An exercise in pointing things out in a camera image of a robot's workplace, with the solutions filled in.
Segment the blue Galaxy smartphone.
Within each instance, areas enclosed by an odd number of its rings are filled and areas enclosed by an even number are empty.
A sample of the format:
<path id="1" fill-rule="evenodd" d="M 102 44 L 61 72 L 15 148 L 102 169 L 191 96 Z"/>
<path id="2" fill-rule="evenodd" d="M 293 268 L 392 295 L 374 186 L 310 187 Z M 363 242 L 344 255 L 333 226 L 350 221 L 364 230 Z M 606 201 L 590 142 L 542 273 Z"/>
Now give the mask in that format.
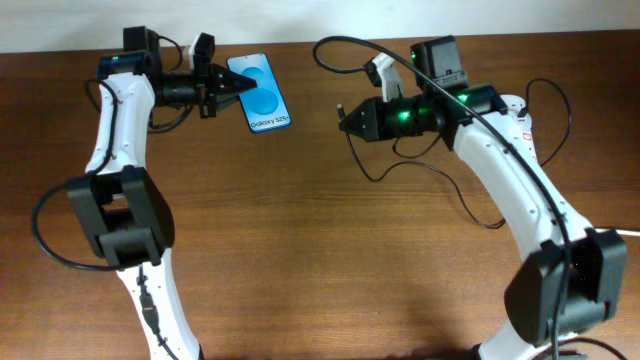
<path id="1" fill-rule="evenodd" d="M 256 82 L 256 87 L 240 95 L 249 130 L 264 133 L 291 125 L 292 119 L 274 71 L 264 53 L 230 57 L 228 68 Z"/>

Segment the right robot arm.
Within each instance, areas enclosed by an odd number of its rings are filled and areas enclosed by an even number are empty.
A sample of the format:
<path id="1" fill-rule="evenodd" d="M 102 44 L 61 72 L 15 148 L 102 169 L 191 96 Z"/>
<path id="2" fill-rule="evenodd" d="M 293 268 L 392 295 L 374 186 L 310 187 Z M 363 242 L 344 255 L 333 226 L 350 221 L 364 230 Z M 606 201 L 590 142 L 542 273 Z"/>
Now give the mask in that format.
<path id="1" fill-rule="evenodd" d="M 506 321 L 468 357 L 560 358 L 563 345 L 615 316 L 624 240 L 593 227 L 560 194 L 538 162 L 527 103 L 471 85 L 453 37 L 414 44 L 407 60 L 376 52 L 362 71 L 382 93 L 341 112 L 340 129 L 368 142 L 437 133 L 484 185 L 520 252 Z"/>

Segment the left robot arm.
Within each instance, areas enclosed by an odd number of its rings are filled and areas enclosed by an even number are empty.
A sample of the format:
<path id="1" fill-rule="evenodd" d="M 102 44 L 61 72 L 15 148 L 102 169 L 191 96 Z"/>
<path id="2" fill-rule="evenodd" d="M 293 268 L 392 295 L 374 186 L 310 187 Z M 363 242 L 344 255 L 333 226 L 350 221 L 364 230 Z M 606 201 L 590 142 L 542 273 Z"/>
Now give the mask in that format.
<path id="1" fill-rule="evenodd" d="M 129 27 L 122 52 L 100 59 L 95 148 L 85 176 L 67 189 L 91 250 L 134 303 L 150 357 L 200 359 L 173 275 L 173 215 L 146 169 L 147 135 L 160 129 L 151 122 L 155 108 L 198 109 L 209 118 L 256 83 L 213 63 L 215 38 L 207 33 L 188 48 L 188 71 L 165 70 L 160 39 L 145 26 Z"/>

